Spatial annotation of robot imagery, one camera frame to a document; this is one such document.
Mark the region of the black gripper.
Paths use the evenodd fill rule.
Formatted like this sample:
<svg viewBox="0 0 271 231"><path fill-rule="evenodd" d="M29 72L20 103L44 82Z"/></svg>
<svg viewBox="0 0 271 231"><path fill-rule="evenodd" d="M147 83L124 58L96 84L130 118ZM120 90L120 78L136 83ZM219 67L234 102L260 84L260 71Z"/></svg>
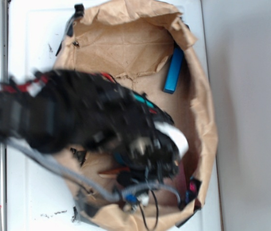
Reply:
<svg viewBox="0 0 271 231"><path fill-rule="evenodd" d="M130 168L129 181L162 183L179 173L188 142L144 93L109 86L94 91L94 149L119 153Z"/></svg>

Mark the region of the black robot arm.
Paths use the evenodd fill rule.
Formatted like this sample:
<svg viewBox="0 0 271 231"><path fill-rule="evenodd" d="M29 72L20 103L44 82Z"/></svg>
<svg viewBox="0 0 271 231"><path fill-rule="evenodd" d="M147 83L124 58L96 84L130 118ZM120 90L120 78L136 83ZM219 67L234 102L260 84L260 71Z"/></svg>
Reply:
<svg viewBox="0 0 271 231"><path fill-rule="evenodd" d="M169 114L106 73L37 72L0 90L0 141L24 139L43 154L69 144L108 152L137 176L177 175L189 145Z"/></svg>

